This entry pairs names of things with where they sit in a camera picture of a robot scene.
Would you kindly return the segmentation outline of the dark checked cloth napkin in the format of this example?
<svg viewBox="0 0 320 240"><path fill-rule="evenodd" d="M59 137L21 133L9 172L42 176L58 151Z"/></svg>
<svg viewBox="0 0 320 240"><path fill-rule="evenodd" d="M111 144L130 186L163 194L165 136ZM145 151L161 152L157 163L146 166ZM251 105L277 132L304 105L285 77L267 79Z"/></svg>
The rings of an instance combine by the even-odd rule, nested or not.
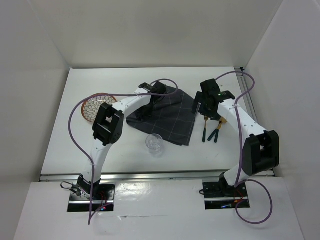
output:
<svg viewBox="0 0 320 240"><path fill-rule="evenodd" d="M188 146L196 115L192 113L194 99L179 89L161 98L152 111L142 115L138 110L126 118L126 123L146 134L158 134L165 141L178 146Z"/></svg>

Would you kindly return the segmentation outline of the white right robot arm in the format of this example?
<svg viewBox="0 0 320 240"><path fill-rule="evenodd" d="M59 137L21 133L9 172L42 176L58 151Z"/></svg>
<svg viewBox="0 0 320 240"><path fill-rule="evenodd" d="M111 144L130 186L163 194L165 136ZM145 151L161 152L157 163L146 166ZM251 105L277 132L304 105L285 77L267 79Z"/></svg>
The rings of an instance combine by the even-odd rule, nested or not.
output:
<svg viewBox="0 0 320 240"><path fill-rule="evenodd" d="M222 118L239 134L239 162L219 176L218 190L230 196L238 185L258 173L276 168L280 163L279 135L256 123L229 91L198 91L192 105L208 118Z"/></svg>

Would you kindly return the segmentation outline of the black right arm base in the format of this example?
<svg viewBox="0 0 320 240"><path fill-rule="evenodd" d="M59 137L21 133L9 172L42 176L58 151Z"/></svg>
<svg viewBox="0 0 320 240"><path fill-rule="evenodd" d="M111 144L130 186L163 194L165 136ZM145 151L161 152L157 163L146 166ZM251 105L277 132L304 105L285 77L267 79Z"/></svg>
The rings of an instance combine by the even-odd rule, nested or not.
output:
<svg viewBox="0 0 320 240"><path fill-rule="evenodd" d="M251 207L244 183L237 188L222 190L218 182L203 182L198 193L204 197L206 210L235 209L237 204L238 208Z"/></svg>

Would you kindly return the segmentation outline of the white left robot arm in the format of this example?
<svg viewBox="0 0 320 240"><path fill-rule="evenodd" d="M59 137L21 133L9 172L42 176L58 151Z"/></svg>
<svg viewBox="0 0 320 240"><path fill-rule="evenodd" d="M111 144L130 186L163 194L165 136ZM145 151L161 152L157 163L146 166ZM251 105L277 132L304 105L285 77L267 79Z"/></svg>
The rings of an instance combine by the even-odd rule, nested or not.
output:
<svg viewBox="0 0 320 240"><path fill-rule="evenodd" d="M89 166L77 180L80 192L86 199L92 200L99 193L103 165L111 147L121 138L126 118L139 109L152 106L166 93L163 83L142 83L133 96L113 104L104 102L99 107L92 127L93 145Z"/></svg>

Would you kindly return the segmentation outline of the clear plastic cup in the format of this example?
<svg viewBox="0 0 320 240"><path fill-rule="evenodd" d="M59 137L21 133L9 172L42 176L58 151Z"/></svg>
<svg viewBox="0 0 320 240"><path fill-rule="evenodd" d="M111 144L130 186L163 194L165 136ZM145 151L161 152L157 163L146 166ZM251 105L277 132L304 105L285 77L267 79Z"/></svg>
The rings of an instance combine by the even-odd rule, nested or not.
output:
<svg viewBox="0 0 320 240"><path fill-rule="evenodd" d="M164 140L159 134L150 134L145 140L145 145L148 152L155 157L160 157L164 151Z"/></svg>

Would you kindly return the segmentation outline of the floral plate orange rim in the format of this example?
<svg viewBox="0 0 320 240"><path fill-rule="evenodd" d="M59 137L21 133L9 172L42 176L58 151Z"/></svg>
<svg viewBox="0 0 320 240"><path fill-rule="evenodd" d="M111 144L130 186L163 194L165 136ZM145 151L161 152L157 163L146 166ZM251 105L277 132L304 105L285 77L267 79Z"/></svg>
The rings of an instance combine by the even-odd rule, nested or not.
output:
<svg viewBox="0 0 320 240"><path fill-rule="evenodd" d="M81 106L82 117L90 122L94 123L97 117L100 106L103 103L112 105L117 102L117 99L113 95L107 95L106 93L96 93L84 101Z"/></svg>

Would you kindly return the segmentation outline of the aluminium front table rail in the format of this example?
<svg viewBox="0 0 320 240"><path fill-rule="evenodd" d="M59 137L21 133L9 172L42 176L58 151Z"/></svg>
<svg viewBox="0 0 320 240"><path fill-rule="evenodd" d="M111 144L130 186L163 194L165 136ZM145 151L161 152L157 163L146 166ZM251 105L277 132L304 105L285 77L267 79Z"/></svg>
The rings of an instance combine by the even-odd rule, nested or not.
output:
<svg viewBox="0 0 320 240"><path fill-rule="evenodd" d="M130 180L175 180L175 179L207 179L219 178L224 170L196 170L196 171L166 171L166 172L125 172L125 173L103 173L103 181L130 181ZM42 174L40 182L74 182L78 180L78 174Z"/></svg>

